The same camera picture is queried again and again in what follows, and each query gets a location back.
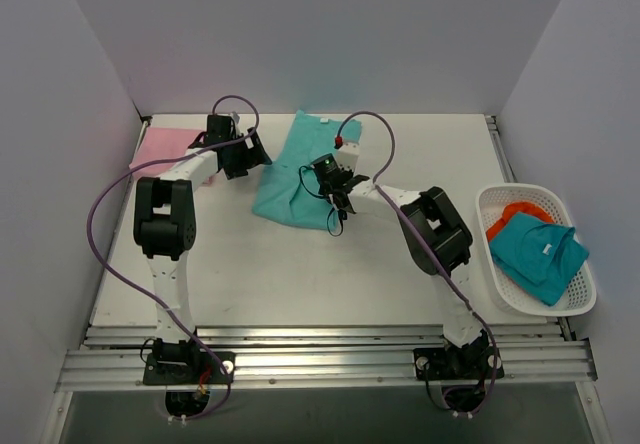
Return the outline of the mint green t shirt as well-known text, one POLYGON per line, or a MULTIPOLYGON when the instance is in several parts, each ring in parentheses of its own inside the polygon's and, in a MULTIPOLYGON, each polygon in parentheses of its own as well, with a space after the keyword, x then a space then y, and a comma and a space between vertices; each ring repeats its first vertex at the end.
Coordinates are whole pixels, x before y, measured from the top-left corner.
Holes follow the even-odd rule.
POLYGON ((338 217, 331 204, 319 197, 319 184, 310 164, 335 152, 339 120, 296 113, 284 147, 263 169, 252 206, 258 217, 277 224, 334 233, 338 217))

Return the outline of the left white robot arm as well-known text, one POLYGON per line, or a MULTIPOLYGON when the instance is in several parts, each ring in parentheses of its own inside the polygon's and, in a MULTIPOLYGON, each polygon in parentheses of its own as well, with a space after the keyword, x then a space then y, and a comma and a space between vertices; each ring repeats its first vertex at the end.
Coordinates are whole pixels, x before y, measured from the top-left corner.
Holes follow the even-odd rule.
POLYGON ((183 160, 136 184, 133 237, 161 300, 151 357, 166 363, 166 372, 179 383, 200 375, 204 357, 193 339, 196 325, 187 286, 187 258, 197 234, 194 192, 218 173, 232 180, 271 163, 255 129, 243 133, 238 124, 235 113, 208 115, 206 130, 189 145, 183 160))

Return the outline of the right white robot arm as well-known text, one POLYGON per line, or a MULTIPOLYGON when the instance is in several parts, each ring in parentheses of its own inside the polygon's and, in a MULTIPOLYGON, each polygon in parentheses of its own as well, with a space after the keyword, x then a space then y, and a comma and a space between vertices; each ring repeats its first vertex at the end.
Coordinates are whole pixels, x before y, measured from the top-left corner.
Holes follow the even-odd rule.
POLYGON ((380 185, 331 154, 312 161, 310 169, 319 196, 333 205, 339 218, 364 214, 399 223, 413 262, 434 278, 443 335, 452 344, 443 354, 445 367, 455 376, 469 375, 480 364, 472 343, 483 331, 469 295, 473 237, 445 191, 437 186, 408 191, 380 185))

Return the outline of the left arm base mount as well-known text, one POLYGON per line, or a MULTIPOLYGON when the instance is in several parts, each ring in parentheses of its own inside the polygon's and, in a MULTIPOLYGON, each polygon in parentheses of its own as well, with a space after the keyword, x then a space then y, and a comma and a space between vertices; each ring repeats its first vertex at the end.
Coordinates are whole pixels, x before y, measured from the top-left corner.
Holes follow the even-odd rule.
POLYGON ((162 339, 147 339, 139 351, 144 364, 142 383, 145 386, 185 386, 187 390, 165 392, 164 405, 169 416, 186 422, 202 418, 208 408, 217 409, 221 404, 212 404, 211 387, 225 385, 225 402, 234 381, 236 354, 214 350, 213 358, 193 341, 166 343, 162 339))

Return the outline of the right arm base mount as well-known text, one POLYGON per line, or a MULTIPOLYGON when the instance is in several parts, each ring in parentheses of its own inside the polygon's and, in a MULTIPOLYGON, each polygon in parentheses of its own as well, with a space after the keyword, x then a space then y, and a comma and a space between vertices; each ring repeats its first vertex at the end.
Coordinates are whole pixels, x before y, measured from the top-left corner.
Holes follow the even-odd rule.
POLYGON ((413 363, 431 403, 454 418, 472 419, 505 376, 500 352, 485 332, 462 348, 449 342, 415 348, 413 363))

